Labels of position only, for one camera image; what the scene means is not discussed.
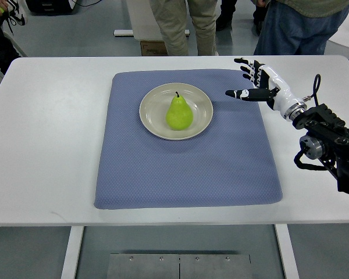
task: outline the table leg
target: table leg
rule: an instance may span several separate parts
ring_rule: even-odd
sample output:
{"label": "table leg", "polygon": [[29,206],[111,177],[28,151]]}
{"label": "table leg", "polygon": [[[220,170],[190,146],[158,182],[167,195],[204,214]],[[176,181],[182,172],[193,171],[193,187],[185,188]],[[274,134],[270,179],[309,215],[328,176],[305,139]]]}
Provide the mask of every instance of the table leg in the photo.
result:
{"label": "table leg", "polygon": [[276,224],[275,232],[286,279],[299,279],[287,224]]}
{"label": "table leg", "polygon": [[83,231],[84,226],[71,227],[61,279],[75,278]]}

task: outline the blue mat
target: blue mat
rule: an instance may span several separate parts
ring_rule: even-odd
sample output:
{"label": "blue mat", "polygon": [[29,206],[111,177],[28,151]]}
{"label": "blue mat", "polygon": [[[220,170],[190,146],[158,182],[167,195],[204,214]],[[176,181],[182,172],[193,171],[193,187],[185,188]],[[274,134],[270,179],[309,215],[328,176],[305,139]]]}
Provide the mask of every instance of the blue mat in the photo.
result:
{"label": "blue mat", "polygon": [[[114,76],[99,163],[99,209],[257,205],[282,191],[257,103],[225,95],[252,88],[237,70],[137,71]],[[187,83],[213,104],[210,125],[168,141],[142,124],[139,107],[153,88]]]}

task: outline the metal plate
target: metal plate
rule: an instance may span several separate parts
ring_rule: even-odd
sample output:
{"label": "metal plate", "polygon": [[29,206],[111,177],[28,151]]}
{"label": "metal plate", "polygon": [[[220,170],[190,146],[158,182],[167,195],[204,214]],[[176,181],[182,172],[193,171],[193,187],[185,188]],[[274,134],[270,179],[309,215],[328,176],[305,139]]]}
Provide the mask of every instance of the metal plate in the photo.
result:
{"label": "metal plate", "polygon": [[252,279],[248,255],[180,255],[181,279]]}
{"label": "metal plate", "polygon": [[252,279],[248,255],[111,254],[107,279]]}
{"label": "metal plate", "polygon": [[107,279],[179,279],[177,254],[111,254]]}

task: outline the green pear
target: green pear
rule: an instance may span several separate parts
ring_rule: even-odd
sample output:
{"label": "green pear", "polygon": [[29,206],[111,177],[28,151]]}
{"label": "green pear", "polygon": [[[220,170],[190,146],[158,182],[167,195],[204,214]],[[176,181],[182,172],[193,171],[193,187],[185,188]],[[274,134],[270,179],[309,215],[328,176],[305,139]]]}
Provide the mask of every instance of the green pear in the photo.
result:
{"label": "green pear", "polygon": [[176,94],[170,103],[165,120],[172,130],[184,130],[193,122],[193,111],[184,97],[178,92]]}

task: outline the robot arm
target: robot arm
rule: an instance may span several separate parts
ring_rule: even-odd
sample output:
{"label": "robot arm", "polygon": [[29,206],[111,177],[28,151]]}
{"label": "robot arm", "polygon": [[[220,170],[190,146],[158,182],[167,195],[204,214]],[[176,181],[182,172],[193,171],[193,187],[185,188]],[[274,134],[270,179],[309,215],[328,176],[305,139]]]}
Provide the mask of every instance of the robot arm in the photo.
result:
{"label": "robot arm", "polygon": [[[225,94],[244,101],[267,101],[271,109],[293,121],[296,129],[305,128],[308,132],[300,139],[301,150],[294,159],[295,164],[301,169],[328,170],[337,180],[337,189],[349,194],[349,129],[325,104],[318,105],[316,92],[320,76],[315,79],[312,95],[316,106],[307,109],[304,101],[291,93],[287,83],[271,67],[256,60],[234,61],[246,65],[241,66],[246,72],[243,77],[251,80],[256,88],[228,90]],[[309,159],[318,159],[323,166],[301,163],[303,154]]]}
{"label": "robot arm", "polygon": [[291,93],[289,85],[271,67],[256,60],[236,58],[234,61],[246,65],[240,67],[246,72],[243,77],[249,79],[256,89],[228,90],[226,95],[245,101],[267,101],[270,108],[278,110],[287,121],[294,120],[307,108],[304,101]]}

